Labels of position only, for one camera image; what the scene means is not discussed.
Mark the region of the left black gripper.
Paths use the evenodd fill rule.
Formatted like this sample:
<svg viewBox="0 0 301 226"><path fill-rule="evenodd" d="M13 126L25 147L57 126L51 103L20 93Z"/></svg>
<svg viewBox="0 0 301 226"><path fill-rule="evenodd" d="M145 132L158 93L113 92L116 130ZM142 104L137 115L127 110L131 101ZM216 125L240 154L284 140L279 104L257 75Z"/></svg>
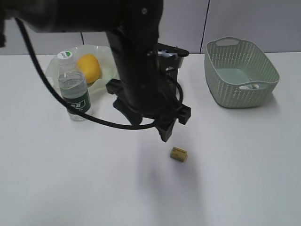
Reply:
<svg viewBox="0 0 301 226"><path fill-rule="evenodd" d="M120 31L107 32L119 79L106 84L109 94L117 97L113 106L129 125L108 126L141 130L156 128L163 142L172 135L174 124L185 125L191 108L183 103L183 90L178 81L167 77L160 68L157 40L146 36L133 40Z"/></svg>

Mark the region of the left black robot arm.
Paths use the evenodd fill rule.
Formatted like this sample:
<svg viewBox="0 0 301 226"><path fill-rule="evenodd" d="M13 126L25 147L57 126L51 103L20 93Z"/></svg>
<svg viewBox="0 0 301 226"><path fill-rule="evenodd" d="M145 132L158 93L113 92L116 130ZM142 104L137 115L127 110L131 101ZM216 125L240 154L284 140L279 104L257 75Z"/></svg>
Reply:
<svg viewBox="0 0 301 226"><path fill-rule="evenodd" d="M190 107L168 68L178 69L188 51L161 44L161 0L3 0L0 3L0 45L6 44L5 21L14 18L41 80L67 110L95 123L127 130L156 128L162 141L172 135L176 121L186 124ZM105 32L119 79L106 84L117 96L114 107L129 125L104 121L83 113L52 88L36 58L26 27L36 32Z"/></svg>

